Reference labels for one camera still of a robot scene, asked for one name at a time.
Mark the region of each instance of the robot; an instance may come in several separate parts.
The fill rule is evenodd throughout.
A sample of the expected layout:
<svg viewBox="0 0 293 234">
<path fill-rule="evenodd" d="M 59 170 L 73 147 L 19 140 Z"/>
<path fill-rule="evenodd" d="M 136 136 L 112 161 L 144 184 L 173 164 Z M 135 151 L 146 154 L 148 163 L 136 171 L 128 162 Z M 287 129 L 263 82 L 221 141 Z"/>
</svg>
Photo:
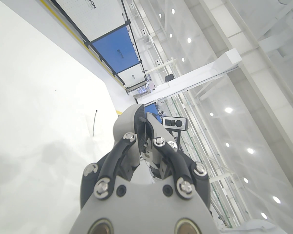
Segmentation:
<svg viewBox="0 0 293 234">
<path fill-rule="evenodd" d="M 81 211 L 69 234 L 219 234 L 205 166 L 179 150 L 144 105 L 121 114 L 113 135 L 113 149 L 83 171 Z M 141 155 L 160 181 L 130 182 Z"/>
</svg>

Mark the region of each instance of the blue panel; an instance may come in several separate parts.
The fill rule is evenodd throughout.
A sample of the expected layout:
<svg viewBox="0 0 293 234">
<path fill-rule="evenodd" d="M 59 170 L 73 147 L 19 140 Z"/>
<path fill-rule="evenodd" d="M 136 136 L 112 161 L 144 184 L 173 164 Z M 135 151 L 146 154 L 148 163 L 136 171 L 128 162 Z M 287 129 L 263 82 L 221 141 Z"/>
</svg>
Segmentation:
<svg viewBox="0 0 293 234">
<path fill-rule="evenodd" d="M 126 26 L 93 42 L 93 46 L 116 73 L 139 63 Z"/>
<path fill-rule="evenodd" d="M 155 113 L 155 115 L 157 115 L 157 116 L 156 116 L 157 120 L 158 120 L 160 123 L 162 123 L 162 119 L 161 119 L 161 117 L 158 115 L 158 114 L 159 114 L 159 111 L 157 110 L 157 107 L 156 107 L 155 104 L 151 104 L 151 105 L 145 106 L 145 107 L 144 107 L 144 111 L 145 111 L 145 112 L 149 112 L 149 113 Z"/>
</svg>

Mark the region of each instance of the black camera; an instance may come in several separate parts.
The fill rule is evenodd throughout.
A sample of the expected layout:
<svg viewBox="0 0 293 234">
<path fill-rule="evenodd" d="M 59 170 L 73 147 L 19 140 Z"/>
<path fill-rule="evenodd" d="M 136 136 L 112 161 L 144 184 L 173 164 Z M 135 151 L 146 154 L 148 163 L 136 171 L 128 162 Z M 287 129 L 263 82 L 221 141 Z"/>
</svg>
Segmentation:
<svg viewBox="0 0 293 234">
<path fill-rule="evenodd" d="M 188 119 L 181 117 L 163 117 L 162 125 L 171 131 L 188 130 Z"/>
</svg>

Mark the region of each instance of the banner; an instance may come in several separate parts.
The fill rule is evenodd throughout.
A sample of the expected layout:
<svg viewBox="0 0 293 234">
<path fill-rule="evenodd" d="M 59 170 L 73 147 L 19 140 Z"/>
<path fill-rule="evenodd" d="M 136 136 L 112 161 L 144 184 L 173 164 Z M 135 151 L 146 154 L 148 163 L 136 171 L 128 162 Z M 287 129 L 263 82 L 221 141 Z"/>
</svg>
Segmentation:
<svg viewBox="0 0 293 234">
<path fill-rule="evenodd" d="M 117 0 L 55 0 L 89 41 L 124 24 Z"/>
</svg>

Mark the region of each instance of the lens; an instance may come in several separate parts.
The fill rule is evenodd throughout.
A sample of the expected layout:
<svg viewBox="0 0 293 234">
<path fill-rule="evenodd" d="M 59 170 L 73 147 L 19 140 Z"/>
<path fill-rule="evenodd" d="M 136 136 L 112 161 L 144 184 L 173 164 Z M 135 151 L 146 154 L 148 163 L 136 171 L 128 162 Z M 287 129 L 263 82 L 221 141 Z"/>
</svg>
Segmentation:
<svg viewBox="0 0 293 234">
<path fill-rule="evenodd" d="M 176 120 L 176 126 L 180 128 L 182 126 L 182 121 L 181 120 Z"/>
<path fill-rule="evenodd" d="M 88 234 L 113 234 L 112 224 L 107 219 L 98 220 L 90 228 Z"/>
<path fill-rule="evenodd" d="M 200 231 L 191 220 L 181 219 L 175 227 L 175 234 L 200 234 Z"/>
</svg>

